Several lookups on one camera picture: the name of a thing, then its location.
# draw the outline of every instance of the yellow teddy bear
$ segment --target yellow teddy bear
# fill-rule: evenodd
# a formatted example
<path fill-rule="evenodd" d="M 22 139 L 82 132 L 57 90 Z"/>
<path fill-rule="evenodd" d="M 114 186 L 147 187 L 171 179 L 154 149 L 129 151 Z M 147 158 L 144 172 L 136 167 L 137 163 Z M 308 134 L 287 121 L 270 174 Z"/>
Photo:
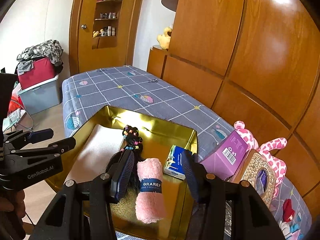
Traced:
<path fill-rule="evenodd" d="M 159 42 L 160 47 L 162 49 L 168 50 L 170 39 L 171 39 L 171 33 L 172 33 L 172 29 L 170 27 L 166 27 L 164 29 L 164 34 L 158 35 L 157 41 Z"/>
<path fill-rule="evenodd" d="M 98 37 L 100 35 L 99 31 L 93 32 L 93 37 Z"/>

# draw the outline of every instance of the grarey label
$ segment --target grarey label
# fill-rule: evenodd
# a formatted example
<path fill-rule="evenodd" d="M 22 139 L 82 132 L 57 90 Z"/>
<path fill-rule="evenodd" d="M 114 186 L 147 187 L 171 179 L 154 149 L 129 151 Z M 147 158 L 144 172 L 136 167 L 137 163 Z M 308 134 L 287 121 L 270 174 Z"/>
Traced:
<path fill-rule="evenodd" d="M 159 179 L 143 179 L 140 184 L 140 192 L 162 193 L 162 181 Z"/>

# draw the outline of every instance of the wooden cabinet door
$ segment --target wooden cabinet door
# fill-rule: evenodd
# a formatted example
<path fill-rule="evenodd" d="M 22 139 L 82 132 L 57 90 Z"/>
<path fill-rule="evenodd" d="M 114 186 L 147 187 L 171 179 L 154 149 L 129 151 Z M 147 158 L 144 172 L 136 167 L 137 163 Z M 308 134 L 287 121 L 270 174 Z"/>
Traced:
<path fill-rule="evenodd" d="M 125 64 L 133 4 L 134 0 L 83 0 L 78 33 L 79 73 Z M 117 19 L 98 20 L 100 13 L 109 12 L 117 12 Z M 92 37 L 93 31 L 108 26 L 116 26 L 115 37 Z"/>

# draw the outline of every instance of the pink giraffe plush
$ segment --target pink giraffe plush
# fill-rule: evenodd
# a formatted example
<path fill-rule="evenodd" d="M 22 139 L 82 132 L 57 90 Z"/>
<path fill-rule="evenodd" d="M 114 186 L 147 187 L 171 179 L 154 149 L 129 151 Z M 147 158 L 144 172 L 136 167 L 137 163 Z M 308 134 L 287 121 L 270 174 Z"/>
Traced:
<path fill-rule="evenodd" d="M 247 143 L 247 151 L 251 149 L 257 150 L 259 148 L 257 140 L 253 137 L 252 133 L 244 128 L 244 122 L 236 121 L 233 125 L 237 133 L 241 136 L 241 138 Z"/>
<path fill-rule="evenodd" d="M 273 157 L 269 151 L 273 149 L 283 149 L 286 145 L 287 140 L 281 137 L 262 144 L 260 148 L 257 150 L 257 152 L 260 153 L 262 157 L 264 157 L 267 160 L 267 162 L 276 174 L 276 187 L 272 199 L 275 199 L 279 193 L 278 186 L 282 183 L 284 179 L 285 173 L 287 171 L 287 166 L 285 165 L 284 161 L 279 160 L 276 157 Z"/>

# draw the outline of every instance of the wall niche shelf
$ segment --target wall niche shelf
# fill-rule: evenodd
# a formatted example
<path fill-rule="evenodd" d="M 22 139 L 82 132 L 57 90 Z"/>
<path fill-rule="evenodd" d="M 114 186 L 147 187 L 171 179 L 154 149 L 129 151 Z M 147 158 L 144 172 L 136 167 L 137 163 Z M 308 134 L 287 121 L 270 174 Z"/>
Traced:
<path fill-rule="evenodd" d="M 115 48 L 117 46 L 118 26 L 121 17 L 122 0 L 97 0 L 94 13 L 93 30 L 116 29 L 116 36 L 99 36 L 92 39 L 92 49 Z M 115 19 L 100 18 L 101 14 L 116 13 Z"/>
<path fill-rule="evenodd" d="M 118 18 L 116 19 L 94 19 L 95 21 L 115 21 L 117 20 Z"/>
<path fill-rule="evenodd" d="M 104 1 L 97 1 L 97 3 L 101 2 L 114 2 L 114 3 L 122 3 L 122 0 L 104 0 Z"/>

